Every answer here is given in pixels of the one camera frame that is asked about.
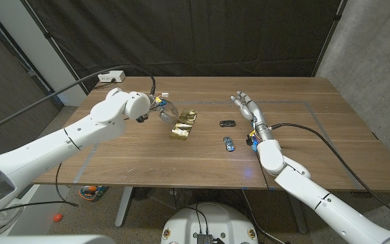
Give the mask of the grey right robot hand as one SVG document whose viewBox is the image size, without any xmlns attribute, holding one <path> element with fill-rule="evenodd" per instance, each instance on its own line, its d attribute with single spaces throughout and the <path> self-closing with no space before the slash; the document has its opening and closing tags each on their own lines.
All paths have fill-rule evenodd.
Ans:
<svg viewBox="0 0 390 244">
<path fill-rule="evenodd" d="M 232 102 L 239 108 L 242 116 L 249 120 L 255 133 L 262 140 L 274 140 L 274 136 L 267 125 L 266 118 L 257 103 L 246 93 L 237 91 L 236 96 L 230 96 Z"/>
</svg>

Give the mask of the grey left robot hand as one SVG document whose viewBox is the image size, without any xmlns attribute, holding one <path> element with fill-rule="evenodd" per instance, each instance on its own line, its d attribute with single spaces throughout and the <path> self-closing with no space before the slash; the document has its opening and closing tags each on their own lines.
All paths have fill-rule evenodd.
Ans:
<svg viewBox="0 0 390 244">
<path fill-rule="evenodd" d="M 150 99 L 150 113 L 158 112 L 159 118 L 170 125 L 177 123 L 179 112 L 171 101 L 161 96 L 149 95 L 148 97 Z"/>
</svg>

